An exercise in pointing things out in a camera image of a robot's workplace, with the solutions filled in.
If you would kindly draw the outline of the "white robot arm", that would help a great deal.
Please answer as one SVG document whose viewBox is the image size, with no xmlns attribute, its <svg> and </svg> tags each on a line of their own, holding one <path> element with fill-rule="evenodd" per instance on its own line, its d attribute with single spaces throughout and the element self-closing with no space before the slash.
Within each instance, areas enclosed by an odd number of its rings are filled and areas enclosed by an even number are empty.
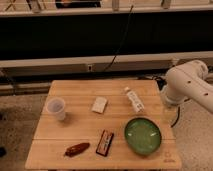
<svg viewBox="0 0 213 171">
<path fill-rule="evenodd" d="M 170 68 L 161 90 L 162 101 L 167 106 L 178 106 L 188 97 L 213 114 L 213 86 L 205 81 L 207 75 L 208 67 L 201 60 Z"/>
</svg>

